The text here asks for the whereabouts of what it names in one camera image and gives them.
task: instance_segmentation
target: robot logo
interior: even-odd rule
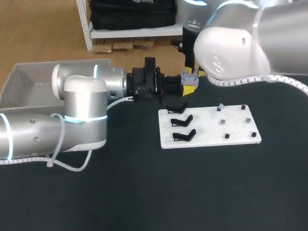
[[[215,75],[223,76],[226,72],[226,62],[217,55],[209,55],[205,58],[206,69]]]

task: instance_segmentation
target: black bag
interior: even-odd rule
[[[175,0],[91,0],[95,30],[128,30],[172,26]]]

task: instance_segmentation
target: black table surface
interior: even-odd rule
[[[163,150],[158,110],[249,105],[261,144]],[[280,83],[122,103],[107,144],[75,173],[45,163],[0,166],[4,231],[307,231],[308,97]],[[61,154],[75,167],[86,153]]]

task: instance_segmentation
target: yellow object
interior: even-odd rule
[[[199,71],[199,77],[206,76],[205,71]]]
[[[195,86],[184,85],[183,96],[194,93]]]
[[[192,74],[193,72],[193,69],[192,68],[190,68],[190,67],[186,67],[186,70],[189,72],[189,74]]]

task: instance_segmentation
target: white spiral cable wrap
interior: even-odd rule
[[[279,75],[268,75],[268,78],[270,79],[271,82],[286,83],[288,85],[291,85],[301,90],[308,96],[308,87],[296,79],[293,79],[287,76],[279,76]],[[228,81],[221,81],[221,80],[218,80],[218,79],[215,79],[209,76],[208,80],[212,84],[218,87],[233,87],[233,86],[239,86],[239,85],[248,84],[248,83],[267,81],[267,79],[264,79],[263,76],[251,76],[251,77],[246,77],[246,78],[241,78],[241,79],[236,79],[236,80],[228,80]]]
[[[126,101],[134,101],[133,97],[126,97],[126,98],[123,98],[123,99],[120,99],[120,100],[117,100],[115,102],[113,102],[112,104],[108,105],[107,106],[107,110],[109,110],[110,108],[112,108],[113,106],[117,105],[118,103],[122,103],[122,102],[126,102]],[[87,158],[84,162],[84,164],[79,167],[79,168],[76,168],[76,167],[71,167],[59,160],[56,160],[56,157],[60,151],[60,148],[63,144],[63,141],[64,141],[64,135],[65,135],[65,121],[64,121],[64,118],[62,115],[60,114],[52,114],[51,117],[59,117],[60,121],[61,121],[61,134],[60,134],[60,138],[59,138],[59,142],[58,142],[58,145],[55,149],[55,152],[54,154],[52,155],[51,158],[47,158],[47,157],[29,157],[29,158],[21,158],[21,159],[14,159],[14,160],[0,160],[0,165],[13,165],[13,164],[21,164],[21,163],[29,163],[29,162],[47,162],[47,166],[48,167],[52,167],[53,164],[56,164],[56,165],[59,165],[61,167],[64,167],[70,171],[73,171],[73,172],[81,172],[82,170],[85,169],[85,167],[87,166],[89,160],[90,160],[90,157],[91,157],[91,154],[92,154],[92,150],[90,150],[88,152],[88,155],[87,155]]]
[[[125,102],[125,101],[134,101],[134,97],[132,97],[132,96],[131,97],[125,97],[125,98],[119,99],[117,101],[114,101],[113,103],[111,103],[107,106],[107,110],[109,110],[113,106],[117,105],[118,103],[122,103],[122,102]]]

